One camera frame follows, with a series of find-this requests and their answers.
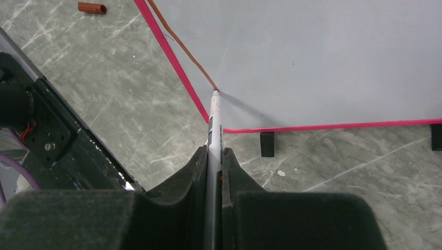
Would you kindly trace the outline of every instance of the marker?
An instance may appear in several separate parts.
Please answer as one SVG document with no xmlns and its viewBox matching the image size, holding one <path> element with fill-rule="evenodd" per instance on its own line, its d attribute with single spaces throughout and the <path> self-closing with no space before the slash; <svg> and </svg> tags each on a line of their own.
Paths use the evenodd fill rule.
<svg viewBox="0 0 442 250">
<path fill-rule="evenodd" d="M 221 97 L 219 91 L 215 90 L 211 100 L 208 122 L 203 249 L 218 249 L 220 246 L 223 149 Z"/>
</svg>

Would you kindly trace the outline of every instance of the black tube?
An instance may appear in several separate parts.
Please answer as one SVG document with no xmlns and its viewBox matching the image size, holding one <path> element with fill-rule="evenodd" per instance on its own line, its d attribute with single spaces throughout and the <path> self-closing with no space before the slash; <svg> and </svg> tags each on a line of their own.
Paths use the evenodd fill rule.
<svg viewBox="0 0 442 250">
<path fill-rule="evenodd" d="M 31 109 L 31 95 L 23 87 L 0 83 L 0 128 L 25 129 Z"/>
</svg>

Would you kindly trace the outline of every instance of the whiteboard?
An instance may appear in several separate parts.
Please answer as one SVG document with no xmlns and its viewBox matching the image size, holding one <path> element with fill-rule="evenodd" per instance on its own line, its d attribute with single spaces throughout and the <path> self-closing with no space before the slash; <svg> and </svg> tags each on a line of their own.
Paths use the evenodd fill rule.
<svg viewBox="0 0 442 250">
<path fill-rule="evenodd" d="M 207 120 L 213 89 L 135 0 Z M 440 0 L 161 0 L 227 132 L 442 122 Z"/>
</svg>

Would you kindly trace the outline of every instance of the black foot block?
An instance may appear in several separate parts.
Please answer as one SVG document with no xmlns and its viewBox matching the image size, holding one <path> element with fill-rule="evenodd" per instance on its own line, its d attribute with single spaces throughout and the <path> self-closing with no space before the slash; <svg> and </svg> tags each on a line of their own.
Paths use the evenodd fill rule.
<svg viewBox="0 0 442 250">
<path fill-rule="evenodd" d="M 261 156 L 275 157 L 275 132 L 265 132 L 260 134 Z"/>
<path fill-rule="evenodd" d="M 431 149 L 442 151 L 442 124 L 431 124 Z"/>
</svg>

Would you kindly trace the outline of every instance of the gray marble floor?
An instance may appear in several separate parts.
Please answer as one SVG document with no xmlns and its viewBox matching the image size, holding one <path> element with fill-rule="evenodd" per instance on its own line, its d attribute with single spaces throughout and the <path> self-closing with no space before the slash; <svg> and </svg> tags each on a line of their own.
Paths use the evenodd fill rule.
<svg viewBox="0 0 442 250">
<path fill-rule="evenodd" d="M 3 0 L 0 25 L 146 188 L 206 141 L 206 124 L 131 0 Z M 429 127 L 226 134 L 241 166 L 270 191 L 349 192 L 373 208 L 390 249 L 442 249 L 442 154 Z"/>
</svg>

